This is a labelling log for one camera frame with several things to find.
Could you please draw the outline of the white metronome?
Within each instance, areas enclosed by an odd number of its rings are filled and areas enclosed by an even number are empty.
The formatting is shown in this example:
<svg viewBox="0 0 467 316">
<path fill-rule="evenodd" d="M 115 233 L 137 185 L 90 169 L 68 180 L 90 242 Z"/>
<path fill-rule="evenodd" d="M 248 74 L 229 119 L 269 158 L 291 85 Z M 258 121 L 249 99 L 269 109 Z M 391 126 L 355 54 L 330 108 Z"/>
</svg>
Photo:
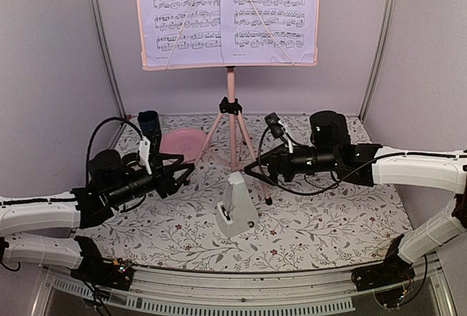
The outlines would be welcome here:
<svg viewBox="0 0 467 316">
<path fill-rule="evenodd" d="M 258 212 L 240 172 L 228 175 L 223 197 L 216 204 L 216 222 L 224 236 L 232 238 L 258 224 Z"/>
</svg>

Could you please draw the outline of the pink music stand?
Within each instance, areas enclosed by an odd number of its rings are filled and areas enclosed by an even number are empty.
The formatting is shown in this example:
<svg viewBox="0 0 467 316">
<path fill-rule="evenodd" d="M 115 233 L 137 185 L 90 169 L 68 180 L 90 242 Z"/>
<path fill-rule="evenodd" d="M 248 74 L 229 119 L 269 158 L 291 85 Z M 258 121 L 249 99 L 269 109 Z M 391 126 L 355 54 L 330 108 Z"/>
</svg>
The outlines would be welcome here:
<svg viewBox="0 0 467 316">
<path fill-rule="evenodd" d="M 213 68 L 213 67 L 223 67 L 226 70 L 227 78 L 227 89 L 228 94 L 226 98 L 222 101 L 220 105 L 220 113 L 228 115 L 230 118 L 230 146 L 232 151 L 236 151 L 236 143 L 238 140 L 242 140 L 245 144 L 250 143 L 249 135 L 247 133 L 246 125 L 243 120 L 242 111 L 239 108 L 238 101 L 236 100 L 235 93 L 235 70 L 239 65 L 232 65 L 225 63 L 224 61 L 221 64 L 216 66 L 175 66 L 173 69 L 194 69 L 194 68 Z M 286 67 L 305 67 L 305 66 L 286 66 Z M 173 69 L 146 69 L 146 71 L 166 71 Z"/>
</svg>

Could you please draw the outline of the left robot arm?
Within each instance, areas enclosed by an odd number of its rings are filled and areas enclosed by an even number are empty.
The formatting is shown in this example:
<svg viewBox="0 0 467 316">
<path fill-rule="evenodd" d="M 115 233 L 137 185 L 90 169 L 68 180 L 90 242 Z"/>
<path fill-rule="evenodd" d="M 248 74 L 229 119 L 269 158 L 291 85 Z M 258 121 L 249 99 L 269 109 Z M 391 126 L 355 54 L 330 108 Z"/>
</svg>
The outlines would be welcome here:
<svg viewBox="0 0 467 316">
<path fill-rule="evenodd" d="M 162 199 L 187 184 L 195 169 L 183 155 L 156 153 L 146 161 L 137 153 L 98 153 L 88 164 L 90 182 L 58 195 L 1 198 L 1 262 L 38 263 L 78 269 L 92 282 L 108 277 L 108 266 L 92 239 L 37 236 L 51 228 L 94 228 L 127 210 L 130 201 L 156 192 Z"/>
</svg>

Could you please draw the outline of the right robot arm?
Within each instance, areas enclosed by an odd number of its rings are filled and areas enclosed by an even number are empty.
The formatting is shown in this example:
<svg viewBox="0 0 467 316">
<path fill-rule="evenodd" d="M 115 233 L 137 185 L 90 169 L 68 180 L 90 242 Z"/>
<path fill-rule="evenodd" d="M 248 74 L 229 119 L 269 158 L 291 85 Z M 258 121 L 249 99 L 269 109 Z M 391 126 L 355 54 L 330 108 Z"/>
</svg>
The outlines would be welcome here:
<svg viewBox="0 0 467 316">
<path fill-rule="evenodd" d="M 279 187 L 279 179 L 291 182 L 298 174 L 333 172 L 336 184 L 413 185 L 453 193 L 453 199 L 438 214 L 393 240 L 377 269 L 382 283 L 394 283 L 406 266 L 466 232 L 466 152 L 430 153 L 353 144 L 345 116 L 334 111 L 310 117 L 309 145 L 293 140 L 276 114 L 267 115 L 265 121 L 266 131 L 282 144 L 259 153 L 244 173 L 269 185 Z"/>
</svg>

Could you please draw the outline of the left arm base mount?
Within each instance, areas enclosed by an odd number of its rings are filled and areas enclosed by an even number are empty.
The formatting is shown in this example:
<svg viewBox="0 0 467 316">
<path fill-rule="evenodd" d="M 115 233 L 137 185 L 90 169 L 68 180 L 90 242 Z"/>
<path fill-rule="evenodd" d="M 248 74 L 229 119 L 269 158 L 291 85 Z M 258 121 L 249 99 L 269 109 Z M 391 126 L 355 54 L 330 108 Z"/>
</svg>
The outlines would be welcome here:
<svg viewBox="0 0 467 316">
<path fill-rule="evenodd" d="M 70 275 L 83 282 L 118 290 L 129 291 L 134 278 L 132 262 L 117 258 L 104 258 L 91 238 L 75 236 L 80 249 L 81 262 L 71 269 Z"/>
</svg>

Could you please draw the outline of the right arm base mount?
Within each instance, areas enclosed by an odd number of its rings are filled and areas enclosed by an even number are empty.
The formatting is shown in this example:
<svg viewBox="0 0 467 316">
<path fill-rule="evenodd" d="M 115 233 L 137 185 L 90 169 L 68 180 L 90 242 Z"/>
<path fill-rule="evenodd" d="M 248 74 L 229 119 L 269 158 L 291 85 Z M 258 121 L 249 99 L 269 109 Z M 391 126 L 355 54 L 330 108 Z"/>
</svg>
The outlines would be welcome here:
<svg viewBox="0 0 467 316">
<path fill-rule="evenodd" d="M 351 280 L 357 291 L 370 290 L 409 281 L 415 277 L 413 263 L 407 263 L 398 256 L 398 246 L 403 234 L 396 237 L 381 263 L 358 267 L 352 270 Z"/>
</svg>

